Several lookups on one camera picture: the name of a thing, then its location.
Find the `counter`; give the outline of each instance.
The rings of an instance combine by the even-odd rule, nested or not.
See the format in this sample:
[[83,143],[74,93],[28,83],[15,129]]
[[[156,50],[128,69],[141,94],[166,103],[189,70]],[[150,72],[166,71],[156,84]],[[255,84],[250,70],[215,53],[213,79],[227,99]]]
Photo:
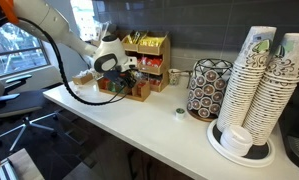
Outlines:
[[[91,102],[109,100],[112,95],[95,92],[91,81],[79,88],[80,97]],[[270,136],[276,156],[264,168],[249,168],[231,162],[209,143],[209,123],[189,114],[175,118],[176,108],[186,108],[187,80],[151,92],[144,102],[123,99],[105,106],[88,106],[75,100],[64,86],[48,90],[49,100],[72,111],[132,146],[159,159],[194,179],[299,179],[299,168],[286,156],[278,126]]]

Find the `black office chair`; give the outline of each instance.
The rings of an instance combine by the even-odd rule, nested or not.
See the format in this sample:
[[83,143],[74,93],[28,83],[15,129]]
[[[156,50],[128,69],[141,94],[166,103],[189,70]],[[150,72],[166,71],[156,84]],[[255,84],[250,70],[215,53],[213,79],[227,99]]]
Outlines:
[[31,115],[31,113],[39,109],[42,109],[43,105],[47,102],[47,100],[43,96],[43,91],[45,91],[44,89],[36,91],[25,91],[17,94],[9,94],[10,91],[24,85],[26,83],[26,80],[31,77],[31,75],[23,75],[20,77],[9,79],[6,81],[6,84],[8,84],[8,86],[6,87],[0,81],[0,121],[10,119],[19,120],[21,118],[23,120],[22,125],[0,135],[1,138],[2,136],[5,136],[21,128],[20,133],[16,137],[14,143],[12,144],[9,150],[10,153],[13,153],[13,150],[17,142],[23,135],[24,131],[29,127],[45,129],[52,132],[52,137],[57,136],[57,133],[53,128],[34,124],[34,122],[42,120],[46,117],[53,116],[54,118],[56,118],[56,113],[51,113],[32,121],[29,120],[29,116]]

